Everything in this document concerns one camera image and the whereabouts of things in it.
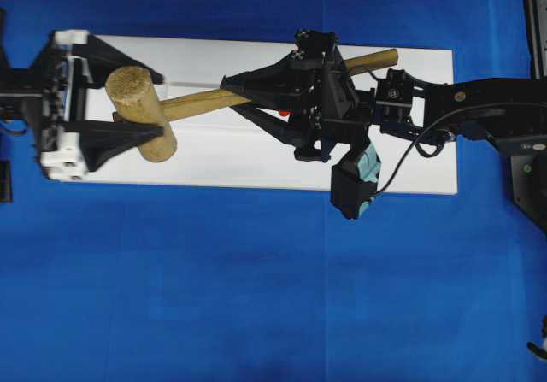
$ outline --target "blue surface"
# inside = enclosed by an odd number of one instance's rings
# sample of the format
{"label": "blue surface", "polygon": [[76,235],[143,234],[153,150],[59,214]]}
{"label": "blue surface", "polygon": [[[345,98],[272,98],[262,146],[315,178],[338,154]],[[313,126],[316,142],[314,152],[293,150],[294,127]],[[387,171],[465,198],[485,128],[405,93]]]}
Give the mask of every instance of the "blue surface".
{"label": "blue surface", "polygon": [[[309,27],[453,49],[457,81],[528,73],[522,0],[0,2],[17,67],[53,28],[291,41]],[[459,142],[457,196],[385,195],[357,222],[320,192],[49,182],[30,143],[3,152],[2,381],[547,376],[526,351],[547,314],[544,235],[486,143]]]}

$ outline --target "metal screw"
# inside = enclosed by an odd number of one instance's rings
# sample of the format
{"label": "metal screw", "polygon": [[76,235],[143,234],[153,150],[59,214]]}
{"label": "metal screw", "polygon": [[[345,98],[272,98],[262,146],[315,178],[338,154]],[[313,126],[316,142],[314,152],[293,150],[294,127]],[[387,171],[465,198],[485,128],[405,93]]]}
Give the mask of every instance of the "metal screw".
{"label": "metal screw", "polygon": [[399,98],[401,94],[399,93],[399,90],[397,89],[390,89],[388,92],[387,92],[387,96],[389,98]]}
{"label": "metal screw", "polygon": [[457,102],[462,102],[466,99],[466,97],[467,96],[463,91],[459,91],[454,95],[454,100],[456,100]]}

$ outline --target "mallet handle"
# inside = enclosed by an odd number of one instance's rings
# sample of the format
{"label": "mallet handle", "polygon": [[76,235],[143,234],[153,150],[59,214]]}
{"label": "mallet handle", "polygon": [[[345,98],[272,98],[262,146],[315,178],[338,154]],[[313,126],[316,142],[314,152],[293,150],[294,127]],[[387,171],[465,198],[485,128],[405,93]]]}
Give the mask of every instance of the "mallet handle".
{"label": "mallet handle", "polygon": [[[347,59],[345,64],[350,74],[355,76],[356,74],[395,66],[397,61],[397,50],[388,49],[370,55]],[[247,98],[233,94],[230,91],[216,89],[169,98],[168,100],[163,100],[161,106],[167,121],[175,121],[229,106],[248,103],[249,101]]]}

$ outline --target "wooden mallet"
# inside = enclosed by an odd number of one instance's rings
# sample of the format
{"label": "wooden mallet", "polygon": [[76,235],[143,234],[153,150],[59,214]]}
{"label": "wooden mallet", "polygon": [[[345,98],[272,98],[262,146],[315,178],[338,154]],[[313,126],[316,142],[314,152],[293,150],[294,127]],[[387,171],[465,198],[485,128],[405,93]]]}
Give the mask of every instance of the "wooden mallet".
{"label": "wooden mallet", "polygon": [[[354,76],[395,66],[397,60],[397,51],[388,49],[348,59],[345,64],[350,75]],[[163,127],[163,136],[138,147],[140,154],[149,162],[164,162],[177,150],[177,140],[169,121],[202,115],[250,101],[230,91],[217,89],[160,102],[150,72],[133,66],[115,70],[109,76],[105,87],[110,100],[123,119]]]}

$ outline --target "white board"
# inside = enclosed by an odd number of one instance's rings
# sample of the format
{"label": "white board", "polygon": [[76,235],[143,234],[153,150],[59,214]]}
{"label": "white board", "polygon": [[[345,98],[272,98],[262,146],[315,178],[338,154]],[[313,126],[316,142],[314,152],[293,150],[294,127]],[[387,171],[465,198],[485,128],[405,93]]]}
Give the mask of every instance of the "white board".
{"label": "white board", "polygon": [[[222,76],[254,70],[280,60],[295,49],[294,44],[190,40],[176,38],[133,38],[101,36],[129,56],[140,60],[166,78],[157,86],[160,99],[217,88]],[[341,46],[344,58],[366,55],[387,47]],[[397,49],[398,68],[435,83],[452,83],[450,50]],[[376,72],[385,76],[386,70]],[[353,78],[356,88],[368,90],[376,82],[367,74]],[[90,91],[88,120],[111,120],[114,107],[104,89]],[[423,103],[415,99],[412,112],[421,124]],[[159,185],[205,185],[263,187],[300,190],[330,190],[331,165],[347,152],[339,144],[327,164],[298,162],[294,149],[267,135],[230,109],[175,121],[172,128],[178,149],[164,163],[146,162],[137,149],[108,161],[86,182]],[[382,160],[379,184],[391,175],[409,142],[381,135],[376,126],[370,137]],[[456,144],[447,144],[433,159],[413,152],[391,185],[391,192],[457,193]]]}

